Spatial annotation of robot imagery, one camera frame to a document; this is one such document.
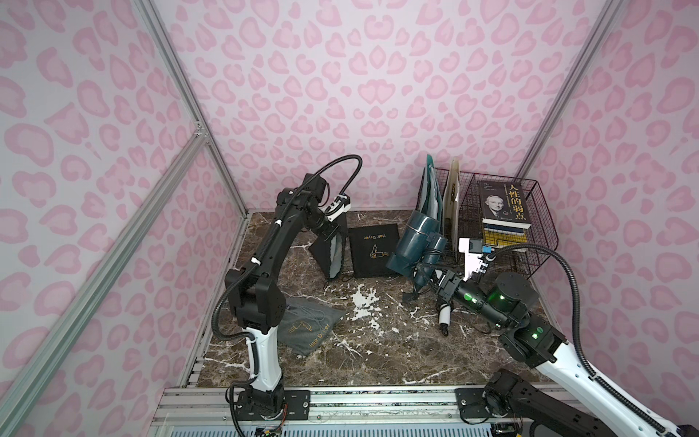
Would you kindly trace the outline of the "plain black pouch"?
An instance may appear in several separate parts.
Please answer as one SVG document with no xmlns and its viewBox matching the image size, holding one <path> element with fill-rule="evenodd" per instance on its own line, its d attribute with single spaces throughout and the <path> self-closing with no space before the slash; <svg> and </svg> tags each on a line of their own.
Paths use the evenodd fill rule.
<svg viewBox="0 0 699 437">
<path fill-rule="evenodd" d="M 346 214 L 342 214 L 338 220 L 333 222 L 336 224 L 334 235 L 332 237 L 317 237 L 315 242 L 309 246 L 309 252 L 327 280 L 335 280 L 341 273 L 348 236 Z"/>
</svg>

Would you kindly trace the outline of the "grey hair dryer pouch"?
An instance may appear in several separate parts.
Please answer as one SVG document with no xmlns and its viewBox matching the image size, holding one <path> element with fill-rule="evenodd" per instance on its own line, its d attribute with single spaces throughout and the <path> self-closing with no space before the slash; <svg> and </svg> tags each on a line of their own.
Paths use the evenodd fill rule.
<svg viewBox="0 0 699 437">
<path fill-rule="evenodd" d="M 332 333 L 345 311 L 306 298 L 287 298 L 278 328 L 278 341 L 295 353 L 309 356 Z"/>
</svg>

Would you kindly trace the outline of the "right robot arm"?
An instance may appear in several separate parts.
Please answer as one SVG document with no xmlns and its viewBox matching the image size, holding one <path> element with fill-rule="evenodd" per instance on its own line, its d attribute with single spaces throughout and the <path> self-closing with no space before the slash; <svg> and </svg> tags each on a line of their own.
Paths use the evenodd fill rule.
<svg viewBox="0 0 699 437">
<path fill-rule="evenodd" d="M 524 276 L 502 272 L 489 291 L 482 290 L 482 276 L 498 257 L 516 251 L 514 245 L 482 254 L 470 276 L 436 265 L 431 287 L 446 304 L 459 304 L 491 322 L 500 330 L 499 342 L 513 360 L 558 383 L 585 409 L 577 410 L 511 371 L 500 370 L 482 391 L 489 415 L 531 419 L 562 436 L 697 435 L 693 425 L 678 425 L 655 413 L 590 364 L 581 342 L 580 291 L 572 267 L 553 249 L 533 243 L 526 247 L 556 260 L 568 278 L 573 309 L 570 338 L 531 311 L 539 295 Z"/>
</svg>

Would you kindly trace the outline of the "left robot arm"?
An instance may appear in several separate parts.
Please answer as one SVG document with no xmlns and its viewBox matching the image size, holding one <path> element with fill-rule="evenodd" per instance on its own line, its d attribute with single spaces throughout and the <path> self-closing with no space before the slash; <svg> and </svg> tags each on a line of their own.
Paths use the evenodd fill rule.
<svg viewBox="0 0 699 437">
<path fill-rule="evenodd" d="M 283 373 L 278 358 L 278 327 L 287 308 L 278 279 L 289 250 L 303 230 L 316 240 L 311 255 L 324 277 L 340 277 L 345 260 L 351 198 L 341 189 L 328 206 L 322 204 L 329 184 L 323 173 L 346 161 L 355 161 L 362 169 L 363 159 L 345 155 L 304 177 L 296 188 L 286 188 L 277 196 L 273 222 L 260 245 L 241 269 L 230 269 L 225 290 L 211 316 L 211 331 L 222 342 L 245 340 L 251 372 L 245 381 L 231 382 L 240 395 L 229 395 L 227 402 L 234 419 L 249 410 L 264 419 L 287 413 Z"/>
</svg>

